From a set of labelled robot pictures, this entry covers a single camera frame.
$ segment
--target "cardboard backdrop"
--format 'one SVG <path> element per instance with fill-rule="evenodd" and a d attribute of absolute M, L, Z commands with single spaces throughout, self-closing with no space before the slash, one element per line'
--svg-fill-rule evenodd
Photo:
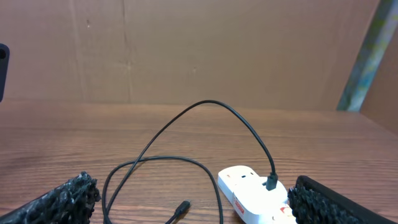
<path fill-rule="evenodd" d="M 0 0 L 5 98 L 335 110 L 377 4 Z"/>

